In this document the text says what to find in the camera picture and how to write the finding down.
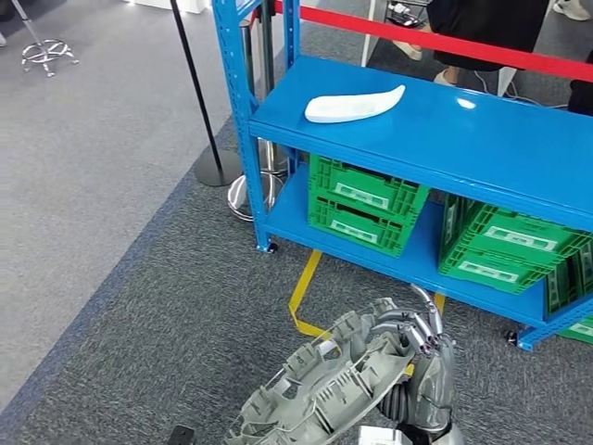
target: blue shelf surface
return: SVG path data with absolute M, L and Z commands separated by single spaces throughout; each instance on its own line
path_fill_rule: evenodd
M 308 182 L 308 166 L 300 166 L 287 182 L 264 221 L 265 229 L 297 244 L 316 248 L 401 281 L 441 292 L 450 298 L 517 322 L 530 326 L 545 325 L 543 321 L 543 280 L 520 295 L 511 295 L 438 273 L 437 259 L 442 224 L 442 206 L 426 202 L 404 253 L 399 258 L 394 258 L 309 226 Z
M 304 117 L 316 96 L 377 93 L 400 84 L 406 86 L 402 99 L 374 118 L 316 124 Z M 250 132 L 593 232 L 593 119 L 587 116 L 299 57 L 252 116 Z M 524 309 L 525 316 L 533 314 Z

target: white foam object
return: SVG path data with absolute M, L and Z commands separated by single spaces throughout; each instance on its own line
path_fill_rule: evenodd
M 321 95 L 312 99 L 305 109 L 305 117 L 315 123 L 371 118 L 395 107 L 404 91 L 404 85 L 399 85 L 392 91 L 371 95 Z

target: red barrier tape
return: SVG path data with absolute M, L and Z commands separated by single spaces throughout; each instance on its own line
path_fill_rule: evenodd
M 282 13 L 282 1 L 277 0 L 275 11 Z M 445 51 L 459 56 L 479 58 L 507 67 L 533 70 L 552 76 L 579 79 L 593 83 L 593 65 L 558 57 L 542 56 L 515 49 L 501 48 L 490 44 L 478 44 L 445 35 L 431 34 L 416 30 L 380 23 L 338 12 L 301 6 L 300 17 L 303 20 L 330 26 L 341 30 L 371 34 L 387 40 L 398 40 L 420 45 L 425 48 Z

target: green plastic crate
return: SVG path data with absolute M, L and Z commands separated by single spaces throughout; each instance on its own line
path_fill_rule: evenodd
M 569 329 L 565 329 L 560 333 L 560 335 L 593 345 L 593 313 L 585 320 L 573 324 Z
M 593 292 L 593 241 L 573 256 L 576 274 L 576 290 L 579 296 Z
M 324 197 L 381 218 L 413 224 L 429 187 L 370 172 L 346 162 L 309 157 L 309 195 Z
M 481 250 L 456 250 L 439 261 L 438 272 L 461 280 L 494 287 L 502 292 L 521 294 L 552 268 L 512 261 L 503 255 Z
M 444 250 L 473 248 L 539 266 L 553 266 L 578 252 L 591 234 L 447 195 L 444 217 L 451 228 Z
M 593 266 L 591 264 L 591 246 L 589 243 L 579 253 L 559 264 L 545 278 L 545 312 L 552 314 L 576 299 L 587 295 L 593 289 Z M 593 344 L 593 313 L 569 329 L 559 333 Z
M 570 261 L 567 260 L 556 266 L 545 277 L 545 312 L 554 313 L 577 298 L 575 275 Z
M 309 195 L 309 223 L 313 227 L 388 255 L 398 256 L 412 226 L 369 215 L 360 210 Z
M 461 198 L 454 195 L 445 197 L 439 273 L 520 294 L 555 270 L 552 265 L 530 263 L 521 256 L 472 248 L 456 242 L 463 228 L 462 210 Z

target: stanchion base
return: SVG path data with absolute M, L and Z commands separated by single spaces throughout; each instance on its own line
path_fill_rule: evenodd
M 218 156 L 223 165 L 223 171 L 219 172 L 212 151 L 200 156 L 194 166 L 194 174 L 201 184 L 210 187 L 222 187 L 232 184 L 243 173 L 238 155 L 234 151 L 220 150 Z
M 271 209 L 284 186 L 282 180 L 271 173 L 260 173 L 263 204 L 266 210 Z M 247 195 L 247 182 L 244 175 L 240 176 L 231 185 L 226 194 L 226 203 L 237 218 L 243 221 L 253 221 L 249 197 Z

